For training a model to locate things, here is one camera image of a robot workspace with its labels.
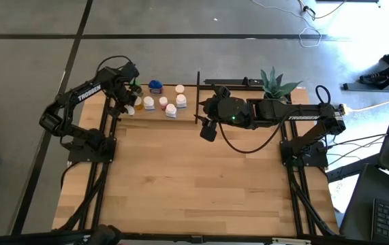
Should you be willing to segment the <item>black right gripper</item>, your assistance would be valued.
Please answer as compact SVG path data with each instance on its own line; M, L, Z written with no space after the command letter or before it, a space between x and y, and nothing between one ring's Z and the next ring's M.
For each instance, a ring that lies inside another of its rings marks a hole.
M194 114L196 120L208 123L211 120L243 129L253 128L253 119L248 104L244 99L232 97L226 86L211 85L214 95L198 105L203 106L203 112L207 117Z

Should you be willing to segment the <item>wooden shelf black metal frame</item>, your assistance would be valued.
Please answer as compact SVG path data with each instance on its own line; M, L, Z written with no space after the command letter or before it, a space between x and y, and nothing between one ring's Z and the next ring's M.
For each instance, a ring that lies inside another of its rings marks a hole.
M177 92L175 90L175 84L164 84L163 93L161 95L152 95L150 93L150 89L148 84L142 84L142 92L144 97L152 97L154 99L154 110L145 110L142 108L141 110L135 110L134 115L130 116L128 114L120 114L120 119L132 119L132 120L181 120L181 121L189 121L194 122L196 113L196 101L198 96L198 90L196 84L184 84L184 96L187 98L187 107L186 108L178 108L176 111L176 118L169 118L166 116L166 113L160 108L159 98L166 97L168 99L168 103L172 103L176 105L176 96Z

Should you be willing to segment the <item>black crossbar with silver brackets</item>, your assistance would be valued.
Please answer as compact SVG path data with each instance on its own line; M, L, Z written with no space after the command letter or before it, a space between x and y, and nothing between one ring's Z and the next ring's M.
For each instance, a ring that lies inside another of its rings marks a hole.
M117 245L123 240L149 240L167 242L186 242L188 244L205 244L207 242L242 242L288 245L352 245L344 239L305 237L274 238L259 236L225 236L225 235L157 235L140 233L121 233L111 229L84 231L51 231L48 233L30 233L0 236L0 245Z

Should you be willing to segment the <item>green plant in white pot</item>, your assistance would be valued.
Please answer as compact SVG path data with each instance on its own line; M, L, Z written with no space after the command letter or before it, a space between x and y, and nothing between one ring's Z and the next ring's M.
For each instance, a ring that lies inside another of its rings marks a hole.
M289 82L287 84L282 84L283 74L276 76L275 68L272 67L270 74L261 69L260 70L261 79L264 83L262 86L264 91L265 99L277 99L287 101L287 96L295 89L302 81L299 82Z

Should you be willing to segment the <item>black metal bar bracket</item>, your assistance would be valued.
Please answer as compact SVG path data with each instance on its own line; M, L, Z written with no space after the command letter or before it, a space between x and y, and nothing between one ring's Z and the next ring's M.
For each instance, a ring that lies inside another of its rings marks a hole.
M264 82L261 79L205 79L205 84L222 84L222 85L237 85L237 86L263 86Z

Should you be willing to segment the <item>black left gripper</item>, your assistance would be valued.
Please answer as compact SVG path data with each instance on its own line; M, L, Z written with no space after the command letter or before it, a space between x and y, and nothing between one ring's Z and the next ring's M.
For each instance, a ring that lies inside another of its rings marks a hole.
M143 90L141 86L130 86L130 91L126 88L125 83L128 82L126 77L123 77L119 70L110 69L110 83L107 86L107 95L115 100L119 106L109 107L108 115L113 118L118 118L123 113L123 109L120 106L133 105L134 95L136 97L143 96Z

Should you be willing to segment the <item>blue cap Tums bottle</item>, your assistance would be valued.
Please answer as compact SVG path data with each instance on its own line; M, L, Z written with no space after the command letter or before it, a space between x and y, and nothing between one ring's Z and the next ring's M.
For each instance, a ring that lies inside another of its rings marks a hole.
M152 95L161 95L164 90L163 84L159 80L151 80L148 84L149 93Z

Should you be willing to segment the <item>white paper sheet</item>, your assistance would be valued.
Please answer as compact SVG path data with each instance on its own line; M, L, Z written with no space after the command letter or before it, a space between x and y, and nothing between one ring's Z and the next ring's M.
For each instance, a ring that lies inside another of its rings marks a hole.
M351 176L328 184L332 204L340 213L344 213L348 207L357 177Z

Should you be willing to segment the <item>black desk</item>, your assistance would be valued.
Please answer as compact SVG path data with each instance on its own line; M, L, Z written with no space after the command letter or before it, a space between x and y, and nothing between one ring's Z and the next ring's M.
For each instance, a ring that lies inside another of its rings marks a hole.
M345 211L340 233L350 240L371 241L374 199L389 201L389 175L373 166L364 167Z

